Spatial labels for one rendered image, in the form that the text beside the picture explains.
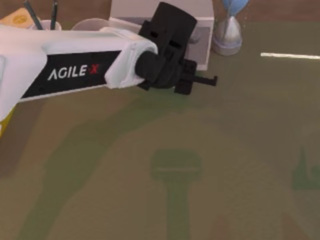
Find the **white cup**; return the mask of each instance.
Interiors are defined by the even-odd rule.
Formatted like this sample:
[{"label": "white cup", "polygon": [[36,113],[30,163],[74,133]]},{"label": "white cup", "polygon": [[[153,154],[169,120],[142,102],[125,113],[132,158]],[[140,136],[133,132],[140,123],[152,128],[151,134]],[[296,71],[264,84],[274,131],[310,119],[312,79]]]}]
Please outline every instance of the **white cup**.
[{"label": "white cup", "polygon": [[100,31],[105,27],[110,27],[108,20],[102,18],[88,18],[74,25],[71,31]]},{"label": "white cup", "polygon": [[[51,26],[51,20],[41,20],[40,21],[40,24],[43,28],[43,30],[50,30],[50,26]],[[37,26],[35,24],[32,24],[29,29],[32,29],[32,30],[37,30]],[[55,29],[54,30],[57,30],[57,31],[61,31],[62,30],[62,26],[59,22],[55,22]]]}]

